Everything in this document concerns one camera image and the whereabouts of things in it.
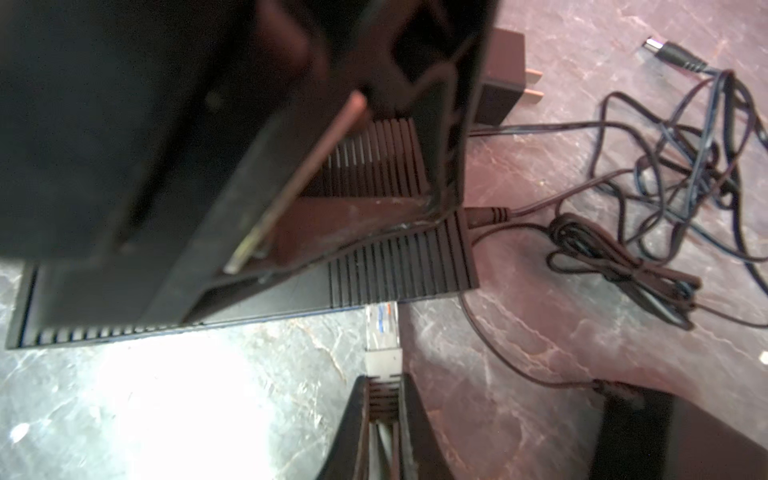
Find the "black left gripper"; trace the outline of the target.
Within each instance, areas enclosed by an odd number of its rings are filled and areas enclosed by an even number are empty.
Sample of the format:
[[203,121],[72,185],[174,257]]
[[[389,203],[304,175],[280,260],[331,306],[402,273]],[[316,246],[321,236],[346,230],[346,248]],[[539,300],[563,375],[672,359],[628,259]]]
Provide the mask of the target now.
[[[5,1],[1,254],[30,324],[188,324],[459,199],[493,1]],[[409,199],[302,199],[366,116]]]

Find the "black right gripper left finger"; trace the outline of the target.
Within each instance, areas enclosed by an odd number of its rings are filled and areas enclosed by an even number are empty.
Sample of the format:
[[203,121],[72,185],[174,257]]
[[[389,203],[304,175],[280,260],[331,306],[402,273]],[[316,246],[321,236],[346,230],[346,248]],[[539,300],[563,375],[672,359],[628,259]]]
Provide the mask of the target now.
[[369,379],[359,376],[317,480],[368,478]]

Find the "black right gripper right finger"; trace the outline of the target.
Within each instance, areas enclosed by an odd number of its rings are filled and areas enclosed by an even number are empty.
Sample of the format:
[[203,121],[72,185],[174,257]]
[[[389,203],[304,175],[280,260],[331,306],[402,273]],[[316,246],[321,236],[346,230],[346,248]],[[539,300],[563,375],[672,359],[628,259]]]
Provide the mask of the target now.
[[402,375],[400,381],[398,421],[401,478],[454,480],[415,381],[407,373]]

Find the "black network switch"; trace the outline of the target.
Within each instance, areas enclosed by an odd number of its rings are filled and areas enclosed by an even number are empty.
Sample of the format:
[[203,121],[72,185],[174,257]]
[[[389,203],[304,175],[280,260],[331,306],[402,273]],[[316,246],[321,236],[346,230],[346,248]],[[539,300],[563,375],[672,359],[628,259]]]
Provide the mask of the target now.
[[[428,190],[412,119],[380,120],[340,144],[309,186],[312,200],[379,200],[386,193],[414,197]],[[257,278],[207,292],[185,318],[150,324],[128,318],[130,287],[117,287],[114,303],[99,297],[53,313],[39,299],[37,269],[24,269],[6,346],[10,350],[121,341],[323,312],[365,304],[435,298],[478,287],[466,216],[455,210],[422,231],[406,230],[266,285]]]

